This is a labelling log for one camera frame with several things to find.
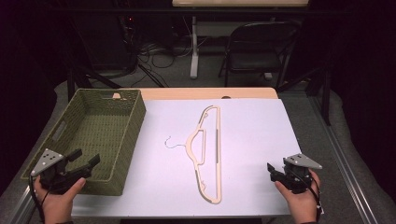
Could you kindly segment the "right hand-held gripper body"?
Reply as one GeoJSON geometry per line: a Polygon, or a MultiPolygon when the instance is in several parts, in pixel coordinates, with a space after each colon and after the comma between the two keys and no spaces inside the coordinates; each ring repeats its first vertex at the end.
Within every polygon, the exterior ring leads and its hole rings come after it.
{"type": "Polygon", "coordinates": [[[294,194],[305,192],[312,183],[310,169],[322,169],[322,166],[302,153],[283,159],[284,172],[275,169],[270,173],[273,182],[279,181],[294,194]]]}

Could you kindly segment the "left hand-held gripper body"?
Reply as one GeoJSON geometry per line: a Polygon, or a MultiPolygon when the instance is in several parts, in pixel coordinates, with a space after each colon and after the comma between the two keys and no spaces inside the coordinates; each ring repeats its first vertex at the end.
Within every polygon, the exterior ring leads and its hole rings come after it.
{"type": "Polygon", "coordinates": [[[88,169],[88,163],[76,169],[67,171],[66,166],[71,162],[66,160],[68,155],[64,156],[46,148],[39,157],[39,160],[31,171],[30,176],[40,176],[40,183],[43,189],[55,194],[64,194],[80,178],[88,178],[92,175],[92,171],[88,169]]]}

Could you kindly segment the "green woven basket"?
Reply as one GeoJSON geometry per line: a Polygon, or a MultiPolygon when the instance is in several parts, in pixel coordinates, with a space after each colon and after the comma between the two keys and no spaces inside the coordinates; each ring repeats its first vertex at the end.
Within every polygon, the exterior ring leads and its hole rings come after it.
{"type": "Polygon", "coordinates": [[[77,90],[21,179],[29,178],[45,149],[64,156],[80,149],[82,155],[66,165],[68,170],[87,164],[96,155],[100,157],[82,192],[120,196],[145,115],[139,90],[77,90]]]}

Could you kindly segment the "beige clothes hanger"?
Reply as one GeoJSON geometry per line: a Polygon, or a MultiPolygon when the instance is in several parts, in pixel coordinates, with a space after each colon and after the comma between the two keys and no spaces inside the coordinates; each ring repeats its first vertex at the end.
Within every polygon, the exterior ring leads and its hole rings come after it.
{"type": "Polygon", "coordinates": [[[212,204],[222,200],[221,180],[221,110],[210,105],[202,111],[198,122],[184,143],[167,148],[183,147],[192,163],[197,188],[202,198],[212,204]]]}

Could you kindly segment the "person's right hand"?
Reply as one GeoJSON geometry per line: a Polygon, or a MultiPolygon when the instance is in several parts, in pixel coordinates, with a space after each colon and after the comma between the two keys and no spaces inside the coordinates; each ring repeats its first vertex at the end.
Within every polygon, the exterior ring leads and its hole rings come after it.
{"type": "Polygon", "coordinates": [[[315,196],[319,196],[318,188],[320,187],[320,180],[314,171],[310,171],[310,173],[313,177],[311,188],[314,193],[307,190],[304,193],[293,194],[282,183],[275,182],[277,190],[287,201],[295,224],[318,224],[318,209],[315,196]]]}

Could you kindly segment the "person's left hand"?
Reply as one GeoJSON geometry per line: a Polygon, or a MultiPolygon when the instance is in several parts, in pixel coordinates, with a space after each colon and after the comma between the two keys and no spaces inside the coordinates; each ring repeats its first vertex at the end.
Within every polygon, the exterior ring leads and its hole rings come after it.
{"type": "Polygon", "coordinates": [[[44,224],[70,224],[73,201],[86,184],[85,178],[80,178],[65,194],[50,194],[42,188],[40,177],[35,180],[35,194],[44,214],[44,224]]]}

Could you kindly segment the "black metal stand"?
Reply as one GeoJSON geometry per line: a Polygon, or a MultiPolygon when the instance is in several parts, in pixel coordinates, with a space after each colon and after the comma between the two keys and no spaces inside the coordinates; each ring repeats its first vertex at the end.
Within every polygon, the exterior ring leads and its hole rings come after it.
{"type": "Polygon", "coordinates": [[[68,100],[71,100],[75,94],[76,87],[83,89],[92,89],[92,84],[90,82],[90,78],[96,79],[99,82],[105,84],[111,89],[119,89],[120,85],[114,83],[113,81],[107,79],[94,72],[93,70],[84,67],[78,66],[71,68],[67,74],[67,96],[68,100]]]}

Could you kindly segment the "black folding chair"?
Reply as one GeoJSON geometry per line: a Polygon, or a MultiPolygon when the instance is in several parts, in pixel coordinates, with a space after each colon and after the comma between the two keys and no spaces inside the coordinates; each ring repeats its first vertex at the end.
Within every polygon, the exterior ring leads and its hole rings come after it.
{"type": "Polygon", "coordinates": [[[276,85],[300,35],[294,21],[251,22],[237,27],[230,35],[219,70],[228,86],[230,74],[278,74],[276,85]]]}

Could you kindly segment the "white desk leg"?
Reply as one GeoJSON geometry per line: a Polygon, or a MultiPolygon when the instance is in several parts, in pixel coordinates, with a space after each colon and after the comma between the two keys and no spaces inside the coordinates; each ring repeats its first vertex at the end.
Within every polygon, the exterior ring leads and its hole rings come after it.
{"type": "Polygon", "coordinates": [[[191,73],[190,76],[192,79],[198,78],[198,61],[199,61],[199,54],[198,54],[198,40],[197,40],[197,22],[196,18],[191,18],[191,73]]]}

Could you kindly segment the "light wooden desk top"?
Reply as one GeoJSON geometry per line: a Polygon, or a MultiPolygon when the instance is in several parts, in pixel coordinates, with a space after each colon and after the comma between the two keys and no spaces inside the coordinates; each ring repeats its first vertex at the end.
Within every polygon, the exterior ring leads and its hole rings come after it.
{"type": "Polygon", "coordinates": [[[307,7],[310,0],[172,0],[174,7],[307,7]]]}

